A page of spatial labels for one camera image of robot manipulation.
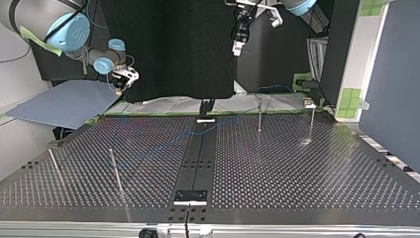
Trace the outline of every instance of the wire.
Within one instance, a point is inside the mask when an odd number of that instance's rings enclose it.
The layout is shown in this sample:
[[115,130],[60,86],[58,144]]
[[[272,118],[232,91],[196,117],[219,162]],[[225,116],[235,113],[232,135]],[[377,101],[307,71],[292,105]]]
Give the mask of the wire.
[[[261,89],[271,89],[271,88],[276,88],[276,87],[282,87],[282,88],[286,88],[287,90],[289,90],[291,93],[294,93],[293,90],[286,86],[286,85],[272,85],[272,86],[268,86],[268,87],[259,87],[257,88],[257,92],[259,92]],[[254,94],[254,96],[258,99],[258,100],[262,100],[262,98],[258,97],[256,94]]]
[[248,18],[248,17],[250,17],[250,14],[252,14],[253,13],[253,11],[256,9],[256,8],[258,8],[259,7],[259,5],[261,4],[261,2],[262,2],[263,0],[260,0],[260,1],[258,1],[251,9],[250,9],[250,11],[248,11],[248,14],[247,15],[244,15],[242,18],[240,18],[240,19],[236,19],[236,23],[237,22],[241,22],[241,21],[243,21],[244,19],[246,19],[246,18]]
[[99,25],[99,24],[97,24],[97,23],[95,23],[95,21],[93,21],[91,18],[90,18],[90,16],[89,16],[89,6],[90,6],[90,2],[91,2],[92,0],[89,0],[89,2],[87,3],[87,6],[86,6],[86,16],[87,16],[87,19],[89,19],[89,21],[95,26],[95,27],[98,27],[98,28],[102,28],[102,29],[108,29],[107,27],[104,27],[104,26],[101,26],[101,25]]
[[63,21],[61,24],[59,24],[54,30],[52,30],[50,33],[47,34],[47,36],[44,38],[44,42],[47,43],[49,38],[55,35],[61,28],[63,28],[67,23],[69,23],[71,20],[73,20],[79,13],[81,13],[84,9],[86,9],[87,4],[89,2],[85,2],[83,6],[75,11],[69,18],[67,18],[65,21]]
[[188,206],[188,212],[186,212],[186,219],[185,219],[185,224],[184,224],[184,226],[185,226],[185,238],[189,238],[188,219],[189,219],[189,208],[190,207],[191,206],[189,205]]
[[[205,135],[205,134],[213,131],[214,129],[216,129],[218,127],[223,127],[223,126],[227,125],[228,123],[231,123],[232,121],[238,120],[244,114],[246,114],[246,113],[248,113],[250,111],[256,110],[256,109],[258,109],[258,108],[256,107],[256,108],[252,108],[252,109],[243,111],[240,114],[236,115],[235,117],[233,117],[233,118],[231,118],[231,119],[229,119],[229,120],[227,120],[227,121],[225,121],[223,123],[218,123],[218,124],[212,126],[211,128],[205,130],[204,132],[190,132],[190,131],[188,131],[188,132],[181,133],[181,134],[177,135],[174,139],[172,139],[170,141],[167,141],[167,142],[163,143],[160,146],[154,147],[153,149],[149,150],[148,152],[140,155],[135,160],[142,161],[144,158],[146,158],[146,157],[148,157],[150,155],[153,155],[153,154],[159,152],[160,150],[163,150],[164,148],[172,145],[173,143],[177,142],[178,140],[182,139],[183,137],[186,137],[186,136],[202,136],[202,135]],[[123,169],[123,168],[126,168],[128,166],[131,166],[133,164],[134,164],[134,162],[127,162],[127,163],[123,164],[123,166],[119,166],[119,168],[120,169]]]
[[[310,43],[310,40],[312,39],[312,19],[313,19],[314,11],[315,11],[314,10],[314,7],[311,8],[311,18],[309,20],[309,43]],[[314,78],[315,78],[315,81],[318,83],[319,90],[321,91],[322,96],[325,98],[325,101],[329,104],[329,106],[333,110],[334,114],[336,114],[336,109],[334,108],[335,105],[331,104],[331,102],[328,100],[327,96],[324,93],[324,90],[322,90],[321,82],[320,82],[320,80],[318,79],[318,77],[317,77],[317,75],[315,73],[315,64],[314,64],[314,60],[312,59],[312,50],[311,50],[310,44],[309,44],[308,50],[309,50],[309,61],[311,62],[312,68],[314,70]]]
[[7,125],[7,124],[9,124],[9,123],[11,123],[11,122],[14,122],[14,121],[16,121],[16,120],[18,120],[18,119],[17,119],[17,118],[14,118],[14,119],[12,119],[12,120],[10,120],[10,121],[7,121],[7,122],[5,122],[5,123],[3,123],[3,124],[0,124],[0,127],[5,126],[5,125]]
[[209,132],[213,131],[214,129],[216,129],[216,128],[218,128],[218,127],[223,127],[224,125],[226,125],[226,124],[228,124],[228,123],[230,123],[230,122],[232,122],[232,121],[234,121],[234,120],[238,120],[238,119],[239,119],[239,117],[243,116],[244,114],[247,114],[247,113],[248,113],[248,112],[250,112],[250,111],[256,110],[256,109],[258,109],[258,108],[256,107],[256,108],[252,108],[252,109],[249,109],[249,110],[243,111],[243,112],[241,112],[240,114],[236,115],[234,118],[227,120],[226,122],[223,122],[223,123],[218,123],[218,124],[216,124],[216,125],[212,126],[211,128],[209,128],[209,129],[207,129],[207,130],[203,131],[203,132],[193,132],[193,133],[191,133],[191,135],[192,135],[192,136],[201,136],[201,135],[205,135],[205,134],[207,134],[207,133],[209,133]]
[[106,74],[106,84],[108,85],[108,88],[109,88],[111,91],[113,91],[113,92],[116,92],[116,91],[117,91],[117,88],[115,88],[115,87],[114,87],[114,89],[112,89],[112,87],[111,87],[111,83],[109,82],[109,73],[108,73],[108,74]]
[[21,55],[20,57],[17,57],[17,58],[14,58],[14,59],[3,60],[3,61],[0,61],[0,63],[11,62],[11,61],[16,61],[16,60],[23,59],[29,54],[30,51],[31,51],[31,46],[28,46],[28,50],[23,55]]
[[133,66],[136,63],[136,59],[134,59],[134,57],[132,57],[130,55],[126,55],[126,57],[128,57],[132,60],[132,62],[128,65],[128,67]]

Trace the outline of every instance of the black backdrop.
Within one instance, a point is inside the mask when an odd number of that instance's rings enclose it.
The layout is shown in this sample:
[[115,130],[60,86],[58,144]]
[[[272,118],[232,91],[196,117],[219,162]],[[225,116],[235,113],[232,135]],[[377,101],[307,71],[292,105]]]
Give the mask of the black backdrop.
[[223,0],[102,1],[110,34],[135,56],[141,81],[132,101],[234,93],[232,11]]

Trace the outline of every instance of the metal post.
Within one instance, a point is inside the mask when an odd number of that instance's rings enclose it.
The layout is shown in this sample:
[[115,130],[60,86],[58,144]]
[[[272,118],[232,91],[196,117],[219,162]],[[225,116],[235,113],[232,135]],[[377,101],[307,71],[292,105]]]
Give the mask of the metal post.
[[117,179],[118,188],[121,192],[123,191],[123,186],[121,185],[120,173],[118,172],[117,162],[115,161],[114,150],[109,149],[109,156],[111,157],[112,166],[114,167],[115,178]]
[[311,128],[314,126],[315,109],[316,109],[316,108],[313,108],[313,109],[312,109]]
[[316,108],[312,109],[311,128],[309,129],[309,140],[310,141],[312,141],[312,130],[313,130],[313,127],[314,127],[315,110],[316,110]]
[[58,164],[56,163],[55,155],[53,154],[53,149],[49,149],[50,157],[52,158],[53,166],[56,170],[59,170]]
[[260,99],[259,102],[259,114],[260,114],[260,118],[259,118],[259,132],[262,130],[262,125],[263,125],[263,111],[262,111],[262,100]]

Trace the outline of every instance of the white wall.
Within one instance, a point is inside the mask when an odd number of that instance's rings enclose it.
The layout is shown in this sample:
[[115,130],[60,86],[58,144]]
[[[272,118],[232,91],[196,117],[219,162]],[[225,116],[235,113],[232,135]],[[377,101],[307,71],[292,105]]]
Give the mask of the white wall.
[[[336,111],[340,110],[344,88],[360,88],[362,90],[361,99],[365,100],[387,10],[388,5],[384,6],[379,16],[358,17]],[[338,117],[336,119],[340,122],[359,122],[362,111],[362,109],[358,111],[356,119]]]
[[41,154],[53,140],[50,126],[13,120],[4,115],[15,107],[46,90],[32,52],[22,59],[29,46],[16,34],[0,24],[0,179]]

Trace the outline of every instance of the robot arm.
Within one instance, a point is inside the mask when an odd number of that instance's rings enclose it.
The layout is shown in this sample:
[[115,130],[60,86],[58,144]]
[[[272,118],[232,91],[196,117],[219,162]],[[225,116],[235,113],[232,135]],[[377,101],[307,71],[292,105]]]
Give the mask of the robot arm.
[[317,0],[235,0],[236,4],[225,3],[228,6],[235,6],[234,27],[231,33],[231,39],[234,42],[233,53],[238,57],[241,55],[242,47],[250,39],[251,23],[263,11],[267,10],[271,25],[274,28],[283,24],[283,20],[274,5],[283,4],[284,7],[295,16],[302,16],[307,13]]
[[1,0],[0,23],[19,35],[20,28],[25,27],[71,59],[93,65],[100,74],[112,72],[117,79],[114,85],[120,94],[139,79],[139,74],[126,64],[123,41],[109,41],[106,52],[85,46],[90,22],[82,11],[88,3],[88,0]]

